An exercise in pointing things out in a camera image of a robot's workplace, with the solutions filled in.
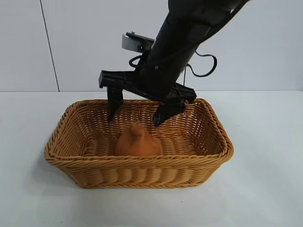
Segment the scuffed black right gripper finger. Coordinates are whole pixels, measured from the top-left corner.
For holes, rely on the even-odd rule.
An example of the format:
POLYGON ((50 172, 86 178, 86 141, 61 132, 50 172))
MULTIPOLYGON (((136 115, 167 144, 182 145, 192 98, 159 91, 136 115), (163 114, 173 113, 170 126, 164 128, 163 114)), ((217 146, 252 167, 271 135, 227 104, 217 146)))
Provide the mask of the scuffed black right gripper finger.
POLYGON ((183 113, 186 109, 186 105, 183 102, 175 104, 160 104, 158 109, 153 115, 153 125, 155 127, 160 126, 169 118, 183 113))

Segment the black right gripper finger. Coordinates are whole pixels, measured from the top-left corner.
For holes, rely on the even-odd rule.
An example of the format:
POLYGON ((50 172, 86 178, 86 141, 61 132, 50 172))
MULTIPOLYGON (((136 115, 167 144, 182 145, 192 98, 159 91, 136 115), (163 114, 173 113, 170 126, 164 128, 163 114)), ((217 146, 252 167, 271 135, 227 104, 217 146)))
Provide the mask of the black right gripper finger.
POLYGON ((123 88, 122 87, 107 87, 107 100, 108 100, 108 121, 113 122, 115 115, 119 108, 124 104, 123 88))

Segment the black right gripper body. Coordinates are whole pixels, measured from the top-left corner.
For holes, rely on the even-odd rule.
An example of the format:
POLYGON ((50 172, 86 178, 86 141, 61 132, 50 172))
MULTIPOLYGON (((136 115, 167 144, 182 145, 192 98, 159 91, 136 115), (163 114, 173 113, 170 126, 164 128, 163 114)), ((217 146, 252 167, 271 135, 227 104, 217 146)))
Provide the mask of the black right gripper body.
POLYGON ((99 87, 122 87, 136 95, 162 103, 175 103, 196 99, 194 89, 176 82, 173 74, 165 74, 159 64, 148 66, 149 52, 136 56, 129 61, 134 71, 106 71, 100 73, 99 87))

